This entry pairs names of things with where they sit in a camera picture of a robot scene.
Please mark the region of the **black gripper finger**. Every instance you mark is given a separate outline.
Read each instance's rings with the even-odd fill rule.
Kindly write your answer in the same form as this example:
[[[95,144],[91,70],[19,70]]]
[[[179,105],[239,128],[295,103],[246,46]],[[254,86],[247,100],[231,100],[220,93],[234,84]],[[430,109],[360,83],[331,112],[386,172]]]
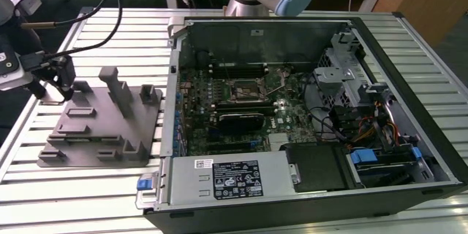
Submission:
[[[64,55],[54,58],[51,60],[51,68],[56,73],[51,84],[58,89],[64,100],[71,100],[74,95],[72,85],[76,78],[72,57]]]
[[[38,79],[34,79],[28,83],[28,90],[38,99],[43,99],[47,94],[47,89]]]

